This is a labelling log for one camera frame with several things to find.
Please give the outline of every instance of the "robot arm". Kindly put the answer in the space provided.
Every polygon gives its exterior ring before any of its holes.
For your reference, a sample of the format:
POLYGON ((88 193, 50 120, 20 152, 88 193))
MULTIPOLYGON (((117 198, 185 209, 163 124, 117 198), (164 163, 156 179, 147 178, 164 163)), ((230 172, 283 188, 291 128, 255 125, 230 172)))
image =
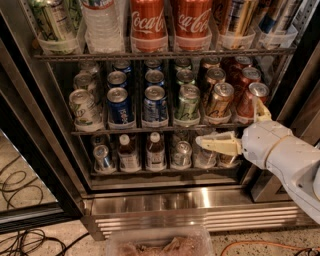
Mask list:
POLYGON ((228 155, 243 153, 248 161, 276 175, 292 200, 320 224, 320 150, 272 121, 259 101, 258 108, 263 114, 244 130, 241 140, 225 133, 197 137, 197 144, 228 155))

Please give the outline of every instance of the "coca-cola logo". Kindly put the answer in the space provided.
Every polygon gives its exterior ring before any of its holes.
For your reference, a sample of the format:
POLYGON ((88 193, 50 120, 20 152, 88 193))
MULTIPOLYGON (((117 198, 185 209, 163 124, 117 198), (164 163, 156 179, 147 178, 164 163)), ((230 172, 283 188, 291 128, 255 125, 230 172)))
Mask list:
POLYGON ((211 8, 203 12, 198 17, 186 16, 184 14, 179 15, 178 17, 178 26, 181 30, 188 31, 187 28, 190 28, 189 31, 192 33, 198 33, 206 31, 209 23, 209 14, 211 8))
POLYGON ((151 18, 142 18, 140 12, 132 12, 133 29, 137 32, 151 34, 161 32, 164 28, 163 9, 159 16, 151 18))

